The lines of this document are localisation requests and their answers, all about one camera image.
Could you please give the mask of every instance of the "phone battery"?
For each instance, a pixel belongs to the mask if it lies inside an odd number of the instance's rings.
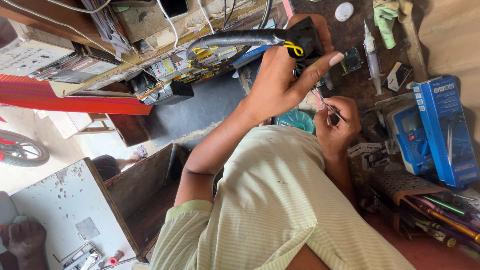
[[[410,72],[412,72],[412,67],[400,62],[395,63],[392,71],[382,83],[382,87],[395,93],[398,92]]]

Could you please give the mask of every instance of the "white cable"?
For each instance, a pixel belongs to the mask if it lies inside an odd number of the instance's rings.
[[[76,8],[76,7],[73,7],[73,6],[70,6],[70,5],[67,5],[67,4],[64,4],[62,2],[58,2],[58,1],[55,1],[55,0],[47,0],[48,2],[52,2],[52,3],[55,3],[57,5],[60,5],[62,7],[66,7],[67,9],[71,9],[71,10],[75,10],[75,11],[79,11],[79,12],[84,12],[84,13],[95,13],[95,12],[99,12],[100,10],[102,10],[104,7],[106,7],[111,0],[107,0],[107,2],[105,2],[105,4],[99,6],[96,10],[84,10],[84,9],[79,9],[79,8]]]
[[[99,46],[99,47],[102,48],[104,51],[106,51],[106,52],[108,52],[109,54],[117,57],[117,55],[116,55],[115,53],[109,51],[108,49],[106,49],[106,48],[103,47],[102,45],[96,43],[95,41],[93,41],[92,39],[90,39],[89,37],[87,37],[86,35],[84,35],[82,32],[78,31],[77,29],[73,28],[72,26],[70,26],[70,25],[68,25],[68,24],[64,24],[64,23],[61,23],[61,22],[57,22],[57,21],[55,21],[55,20],[52,19],[52,18],[49,18],[49,17],[47,17],[47,16],[45,16],[45,15],[42,15],[42,14],[40,14],[40,13],[36,13],[35,11],[30,10],[30,9],[28,9],[28,8],[24,8],[24,7],[22,7],[22,6],[20,6],[20,5],[17,5],[16,3],[13,3],[13,2],[11,2],[11,1],[9,1],[9,0],[3,0],[3,1],[4,1],[5,3],[11,5],[11,6],[16,7],[17,9],[21,9],[21,10],[23,10],[23,11],[26,11],[26,12],[31,13],[31,14],[33,14],[33,15],[36,15],[36,16],[38,16],[38,17],[40,17],[40,18],[44,18],[44,19],[49,20],[49,21],[51,21],[51,22],[54,22],[54,23],[56,23],[56,24],[66,26],[66,27],[70,28],[71,30],[77,32],[78,34],[82,35],[83,37],[85,37],[86,39],[88,39],[88,40],[89,40],[90,42],[92,42],[93,44]],[[156,81],[161,85],[160,81],[156,78],[156,76],[155,76],[154,74],[148,72],[148,71],[147,71],[146,69],[144,69],[143,67],[138,66],[138,65],[136,65],[136,64],[134,64],[134,63],[130,63],[130,62],[128,62],[128,61],[126,61],[126,60],[123,60],[123,59],[121,59],[121,58],[120,58],[120,60],[122,60],[123,62],[125,62],[125,63],[127,63],[127,64],[130,64],[130,65],[132,65],[132,66],[135,66],[135,67],[137,67],[137,68],[140,68],[141,70],[145,71],[147,74],[150,74],[150,75],[153,76],[153,77],[156,79]]]
[[[198,4],[200,5],[200,9],[202,10],[202,12],[203,12],[203,14],[204,14],[204,17],[205,17],[205,19],[207,20],[208,25],[210,26],[210,30],[212,31],[212,34],[215,34],[215,31],[213,30],[213,26],[212,26],[212,24],[210,23],[210,20],[208,19],[207,14],[206,14],[206,12],[205,12],[205,8],[204,8],[204,6],[203,6],[203,4],[202,4],[202,0],[198,0]]]
[[[173,47],[175,47],[175,49],[186,50],[186,49],[178,48],[178,47],[177,47],[177,43],[178,43],[178,41],[179,41],[179,35],[177,34],[177,30],[175,29],[175,26],[173,26],[172,20],[170,20],[170,17],[167,15],[167,13],[165,12],[165,10],[163,9],[163,6],[162,6],[162,3],[160,3],[160,0],[156,0],[156,1],[158,2],[158,5],[160,6],[160,9],[162,10],[163,14],[164,14],[165,17],[167,18],[168,22],[169,22],[170,25],[172,26],[173,32],[175,33],[175,43],[173,44]]]

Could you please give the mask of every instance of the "light green striped t-shirt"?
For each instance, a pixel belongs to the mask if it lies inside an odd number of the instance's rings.
[[[168,211],[150,270],[284,269],[304,244],[333,270],[414,269],[326,177],[315,136],[256,127],[225,164],[213,204]]]

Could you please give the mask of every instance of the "syringe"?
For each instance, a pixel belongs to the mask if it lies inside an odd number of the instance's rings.
[[[378,59],[377,46],[375,45],[375,39],[368,30],[365,19],[363,19],[363,23],[365,24],[365,40],[363,41],[363,47],[365,48],[365,53],[367,54],[367,63],[370,70],[369,80],[373,80],[373,84],[375,84],[375,88],[377,89],[377,96],[383,95],[380,77],[385,76],[385,74],[382,74],[380,60]]]

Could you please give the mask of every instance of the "tire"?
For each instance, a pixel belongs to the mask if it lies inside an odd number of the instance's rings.
[[[3,160],[1,161],[2,163],[9,164],[12,166],[18,166],[18,167],[37,167],[47,163],[48,160],[50,159],[50,154],[48,153],[48,150],[45,148],[45,146],[30,139],[29,137],[25,137],[21,134],[11,132],[8,130],[0,129],[0,138],[5,140],[15,141],[15,142],[18,142],[19,140],[28,141],[43,153],[42,156],[36,159],[26,159],[22,157],[13,156],[7,153],[3,153]]]

